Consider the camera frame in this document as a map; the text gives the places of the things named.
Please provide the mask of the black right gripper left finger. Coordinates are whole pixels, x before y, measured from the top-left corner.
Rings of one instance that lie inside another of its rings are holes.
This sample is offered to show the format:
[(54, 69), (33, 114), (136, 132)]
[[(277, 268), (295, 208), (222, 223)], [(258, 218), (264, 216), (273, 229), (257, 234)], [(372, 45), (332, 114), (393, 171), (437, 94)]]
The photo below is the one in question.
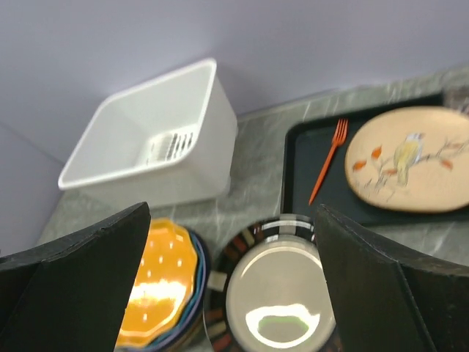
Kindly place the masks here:
[(151, 215), (135, 204), (1, 258), (2, 351), (113, 351)]

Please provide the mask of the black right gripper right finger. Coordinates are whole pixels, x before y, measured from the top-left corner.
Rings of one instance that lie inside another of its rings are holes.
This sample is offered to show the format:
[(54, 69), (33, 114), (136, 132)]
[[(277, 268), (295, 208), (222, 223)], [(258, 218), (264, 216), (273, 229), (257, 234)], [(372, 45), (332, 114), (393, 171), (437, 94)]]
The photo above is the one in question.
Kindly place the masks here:
[(345, 351), (467, 351), (468, 267), (321, 205), (314, 233)]

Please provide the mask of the orange polka dot plate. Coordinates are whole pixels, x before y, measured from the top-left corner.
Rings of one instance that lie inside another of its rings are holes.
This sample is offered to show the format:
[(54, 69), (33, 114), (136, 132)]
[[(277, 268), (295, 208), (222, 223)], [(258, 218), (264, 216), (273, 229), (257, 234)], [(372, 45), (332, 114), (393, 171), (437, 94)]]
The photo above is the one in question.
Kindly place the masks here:
[(118, 348), (143, 348), (175, 327), (193, 295), (197, 263), (185, 228), (167, 218), (150, 222), (117, 337)]

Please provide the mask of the blue polka dot plate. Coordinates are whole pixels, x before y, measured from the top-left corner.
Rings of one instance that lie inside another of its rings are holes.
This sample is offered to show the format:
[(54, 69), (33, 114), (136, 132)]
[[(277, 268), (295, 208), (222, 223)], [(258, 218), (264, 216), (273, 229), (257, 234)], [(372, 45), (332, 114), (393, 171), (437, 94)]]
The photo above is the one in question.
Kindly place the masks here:
[(200, 236), (192, 229), (188, 229), (188, 231), (198, 256), (194, 292), (182, 311), (182, 315), (175, 327), (153, 340), (149, 346), (146, 347), (146, 351), (164, 351), (167, 347), (170, 347), (173, 341), (181, 335), (182, 331), (189, 326), (189, 323), (199, 311), (207, 278), (208, 265), (210, 264), (210, 257), (206, 255), (206, 246)]

